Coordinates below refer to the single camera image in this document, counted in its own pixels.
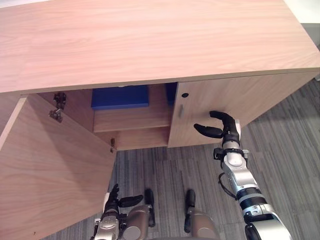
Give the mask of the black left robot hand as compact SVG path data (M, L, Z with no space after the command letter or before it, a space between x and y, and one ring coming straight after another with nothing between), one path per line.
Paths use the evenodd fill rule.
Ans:
M140 194L119 199L119 190L119 185L116 183L109 193L108 200L104 204L103 213L101 215L102 218L114 216L118 219L120 215L119 208L133 207L139 204L144 198L144 196Z

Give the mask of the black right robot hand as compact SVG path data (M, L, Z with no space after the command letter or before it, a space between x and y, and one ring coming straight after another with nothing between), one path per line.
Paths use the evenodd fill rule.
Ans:
M204 126L195 123L193 127L203 136L215 139L221 139L226 135L231 135L234 137L239 137L239 133L236 127L235 119L229 114L221 111L212 110L209 112L211 118L216 118L222 121L223 129Z

